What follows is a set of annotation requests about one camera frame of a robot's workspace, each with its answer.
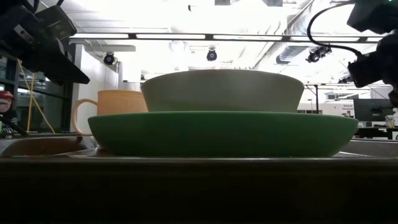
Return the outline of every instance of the black frame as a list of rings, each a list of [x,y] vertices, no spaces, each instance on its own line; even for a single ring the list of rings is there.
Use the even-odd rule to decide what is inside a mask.
[[[8,58],[6,68],[6,78],[0,78],[0,84],[4,85],[4,90],[10,91],[14,96],[17,96],[18,88],[28,90],[25,83],[19,82],[20,68],[18,62]],[[73,83],[65,83],[63,86],[63,94],[54,93],[46,90],[34,90],[36,93],[52,96],[62,99],[62,114],[61,114],[61,130],[70,130],[70,115],[72,107]],[[15,110],[18,104],[18,97],[14,98],[12,109]]]

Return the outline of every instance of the stacked dishes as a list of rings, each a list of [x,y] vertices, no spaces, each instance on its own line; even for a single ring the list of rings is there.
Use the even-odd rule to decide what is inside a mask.
[[[327,157],[352,138],[352,118],[297,113],[303,84],[255,70],[197,70],[146,81],[149,113],[89,118],[117,156]]]

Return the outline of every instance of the dark foreground surface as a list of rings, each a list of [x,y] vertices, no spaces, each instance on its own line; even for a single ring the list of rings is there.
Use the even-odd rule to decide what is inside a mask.
[[[398,160],[0,159],[0,220],[398,221]]]

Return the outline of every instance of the ceiling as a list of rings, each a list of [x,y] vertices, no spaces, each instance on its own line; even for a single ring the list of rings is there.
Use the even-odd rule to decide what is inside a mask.
[[[217,0],[65,0],[62,8],[79,32],[160,32],[211,34],[303,35],[311,16],[330,6],[329,0],[314,0],[291,22],[310,0],[283,0],[283,7],[269,7],[262,0],[231,0],[216,6]],[[42,0],[52,6],[57,0]],[[325,13],[316,20],[314,34],[358,35],[345,25],[352,6]],[[143,74],[204,68],[255,68],[283,73],[303,82],[335,83],[346,75],[345,65],[354,60],[351,52],[334,50],[318,63],[308,63],[310,44],[273,42],[209,42],[151,40],[91,40],[86,50],[101,58],[105,45],[133,45],[135,52],[116,52],[123,63],[135,63]],[[374,44],[352,45],[372,51]],[[206,54],[215,48],[218,59],[208,62]]]

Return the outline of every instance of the desk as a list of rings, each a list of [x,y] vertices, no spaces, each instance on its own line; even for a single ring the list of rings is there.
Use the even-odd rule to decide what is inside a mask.
[[[356,130],[355,135],[358,135],[360,138],[384,137],[393,140],[392,138],[393,131],[398,131],[398,128],[366,127],[366,128],[358,128]]]

